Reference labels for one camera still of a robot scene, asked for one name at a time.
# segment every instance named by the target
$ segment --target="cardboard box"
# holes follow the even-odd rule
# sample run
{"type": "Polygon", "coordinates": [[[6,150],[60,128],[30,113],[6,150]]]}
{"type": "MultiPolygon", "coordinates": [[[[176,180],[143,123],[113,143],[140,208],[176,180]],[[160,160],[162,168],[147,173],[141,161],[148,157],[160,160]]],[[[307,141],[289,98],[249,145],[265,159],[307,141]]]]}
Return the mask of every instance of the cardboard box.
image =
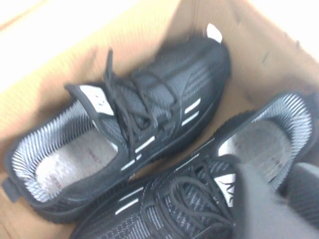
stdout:
{"type": "MultiPolygon", "coordinates": [[[[243,0],[48,1],[0,29],[0,156],[19,135],[54,115],[68,100],[65,83],[101,79],[106,55],[124,75],[151,60],[164,42],[204,33],[213,23],[232,60],[219,110],[185,151],[141,174],[176,163],[228,118],[257,109],[284,90],[318,90],[318,63],[243,0]]],[[[317,163],[316,149],[308,156],[317,163]]],[[[0,180],[6,173],[0,167],[0,180]]],[[[1,239],[67,239],[74,225],[46,222],[24,199],[0,190],[1,239]]]]}

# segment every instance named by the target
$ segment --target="black shoelace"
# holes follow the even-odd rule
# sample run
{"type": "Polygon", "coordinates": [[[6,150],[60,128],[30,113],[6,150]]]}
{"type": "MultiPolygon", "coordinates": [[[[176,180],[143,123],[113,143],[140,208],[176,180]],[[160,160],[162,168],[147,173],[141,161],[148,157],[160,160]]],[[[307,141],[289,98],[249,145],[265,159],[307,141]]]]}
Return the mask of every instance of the black shoelace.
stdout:
{"type": "MultiPolygon", "coordinates": [[[[232,216],[229,212],[226,201],[219,192],[219,188],[214,180],[210,176],[209,169],[207,165],[203,162],[197,169],[200,168],[204,173],[204,180],[207,184],[200,181],[195,171],[193,170],[191,176],[181,176],[172,180],[169,186],[169,198],[171,203],[176,207],[177,210],[184,213],[189,222],[198,228],[198,233],[192,239],[202,239],[211,238],[212,232],[218,229],[231,229],[233,228],[232,216]],[[208,211],[195,211],[194,206],[192,206],[187,199],[185,189],[183,185],[193,186],[198,189],[198,193],[203,203],[209,208],[208,211]],[[213,223],[207,227],[201,221],[202,218],[212,219],[213,223]]],[[[147,225],[152,238],[162,239],[165,238],[161,235],[162,231],[164,233],[171,234],[174,239],[186,239],[190,238],[176,221],[171,217],[169,209],[164,201],[154,193],[154,207],[157,208],[159,217],[164,225],[164,230],[157,230],[153,222],[150,221],[147,210],[142,211],[142,218],[147,225]]]]}
{"type": "Polygon", "coordinates": [[[143,75],[149,75],[157,80],[157,84],[163,84],[173,97],[173,103],[169,106],[154,100],[147,93],[147,91],[142,89],[142,87],[139,85],[137,77],[140,75],[135,74],[134,76],[130,77],[130,80],[118,79],[118,77],[116,77],[112,71],[112,63],[113,51],[110,50],[107,58],[106,73],[104,75],[106,94],[109,104],[117,117],[122,135],[128,144],[130,158],[134,159],[136,139],[139,137],[140,133],[150,127],[164,127],[164,124],[168,122],[168,119],[165,116],[158,117],[157,119],[154,117],[151,111],[152,104],[157,105],[164,110],[170,111],[170,113],[173,114],[175,109],[179,107],[179,98],[170,85],[168,85],[167,82],[160,76],[151,71],[143,71],[143,75]],[[123,93],[117,90],[116,86],[119,85],[134,91],[139,96],[146,109],[145,113],[136,111],[129,106],[127,100],[123,96],[123,93]]]}

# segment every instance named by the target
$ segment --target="black sneaker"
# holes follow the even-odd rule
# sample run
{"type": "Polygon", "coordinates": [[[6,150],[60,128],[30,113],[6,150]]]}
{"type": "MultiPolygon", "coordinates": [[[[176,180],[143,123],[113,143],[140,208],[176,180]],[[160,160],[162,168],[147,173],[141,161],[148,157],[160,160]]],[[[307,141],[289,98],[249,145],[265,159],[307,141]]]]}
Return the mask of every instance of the black sneaker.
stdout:
{"type": "Polygon", "coordinates": [[[213,136],[215,155],[236,155],[279,189],[292,164],[316,142],[318,112],[314,95],[280,94],[262,109],[224,123],[213,136]]]}
{"type": "Polygon", "coordinates": [[[95,198],[192,142],[229,74],[226,47],[209,38],[163,49],[129,79],[112,72],[110,52],[105,83],[66,86],[71,105],[9,150],[4,190],[47,220],[76,220],[95,198]]]}
{"type": "Polygon", "coordinates": [[[208,142],[169,170],[101,198],[70,238],[227,239],[233,228],[232,162],[233,156],[214,159],[208,142]]]}

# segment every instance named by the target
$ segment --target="shoe lining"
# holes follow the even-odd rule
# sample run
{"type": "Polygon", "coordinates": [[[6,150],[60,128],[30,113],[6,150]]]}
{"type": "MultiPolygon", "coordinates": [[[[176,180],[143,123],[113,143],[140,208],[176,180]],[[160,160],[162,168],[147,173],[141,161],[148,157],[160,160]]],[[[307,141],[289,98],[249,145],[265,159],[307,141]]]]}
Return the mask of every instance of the shoe lining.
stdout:
{"type": "Polygon", "coordinates": [[[12,166],[32,196],[46,202],[101,170],[116,153],[116,146],[98,133],[81,103],[75,101],[20,141],[12,166]]]}
{"type": "MultiPolygon", "coordinates": [[[[301,97],[299,97],[297,94],[287,94],[282,96],[281,98],[277,99],[275,102],[273,102],[267,109],[265,109],[263,112],[260,113],[252,122],[258,122],[258,121],[265,121],[265,120],[273,120],[276,122],[277,125],[280,125],[280,128],[284,131],[284,133],[288,136],[290,142],[291,142],[291,153],[287,151],[287,153],[290,154],[290,158],[288,161],[285,157],[282,157],[282,161],[276,162],[277,160],[272,160],[271,158],[267,160],[267,162],[264,164],[260,164],[260,167],[264,174],[266,175],[267,179],[273,178],[271,181],[271,184],[274,189],[277,189],[283,180],[286,178],[292,163],[295,160],[295,157],[299,154],[299,152],[302,150],[302,148],[307,144],[312,130],[312,117],[311,114],[308,112],[308,109],[301,97]],[[263,170],[263,165],[272,165],[272,167],[267,167],[263,170]]],[[[272,126],[272,138],[277,138],[278,142],[281,140],[281,147],[282,150],[287,150],[286,147],[288,147],[288,144],[285,142],[284,137],[282,137],[282,133],[280,130],[275,129],[272,126]]],[[[255,146],[255,144],[260,144],[263,140],[260,136],[253,136],[250,135],[248,137],[254,137],[256,142],[253,142],[252,145],[255,146]]],[[[250,152],[245,153],[251,153],[250,157],[252,157],[254,154],[254,150],[250,150],[250,152]]],[[[273,145],[272,146],[273,152],[275,152],[276,148],[273,145]]]]}
{"type": "Polygon", "coordinates": [[[100,171],[116,154],[111,143],[94,128],[45,157],[35,177],[44,191],[55,194],[100,171]]]}
{"type": "Polygon", "coordinates": [[[258,168],[270,182],[291,159],[291,142],[283,130],[269,120],[252,122],[227,141],[218,155],[236,155],[258,168]]]}

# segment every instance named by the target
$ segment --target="printed logo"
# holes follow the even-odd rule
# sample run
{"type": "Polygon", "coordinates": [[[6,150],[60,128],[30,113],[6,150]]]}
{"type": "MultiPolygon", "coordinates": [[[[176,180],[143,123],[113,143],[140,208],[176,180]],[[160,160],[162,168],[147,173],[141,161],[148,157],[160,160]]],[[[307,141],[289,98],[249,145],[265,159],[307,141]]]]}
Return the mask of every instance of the printed logo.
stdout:
{"type": "Polygon", "coordinates": [[[228,207],[234,206],[234,189],[235,189],[236,174],[227,174],[214,178],[216,184],[223,193],[228,207]]]}
{"type": "Polygon", "coordinates": [[[113,116],[114,112],[106,98],[106,95],[102,88],[95,86],[80,86],[80,90],[86,95],[88,100],[93,105],[94,109],[98,113],[113,116]]]}

